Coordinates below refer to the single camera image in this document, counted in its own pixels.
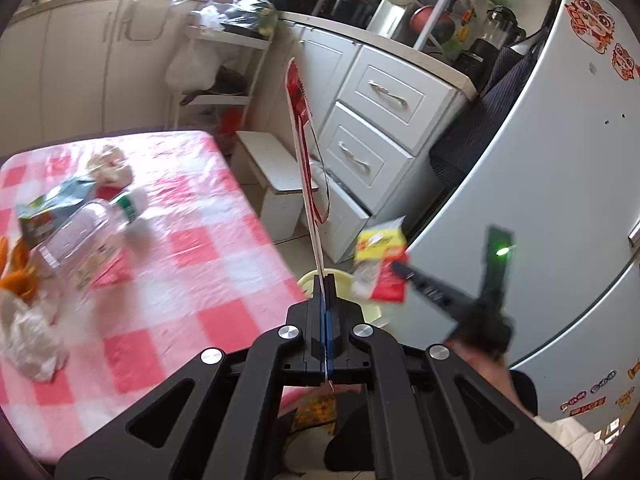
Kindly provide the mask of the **right hand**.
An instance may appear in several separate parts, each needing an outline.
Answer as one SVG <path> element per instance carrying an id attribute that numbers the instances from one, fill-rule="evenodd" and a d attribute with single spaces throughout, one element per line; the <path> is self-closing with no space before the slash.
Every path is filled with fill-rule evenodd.
<path id="1" fill-rule="evenodd" d="M 494 361 L 477 348 L 467 346 L 461 341 L 447 339 L 446 346 L 456 352 L 460 358 L 467 362 L 473 370 L 500 391 L 507 399 L 516 405 L 521 411 L 525 411 L 514 389 L 511 374 L 506 368 L 504 360 Z"/>

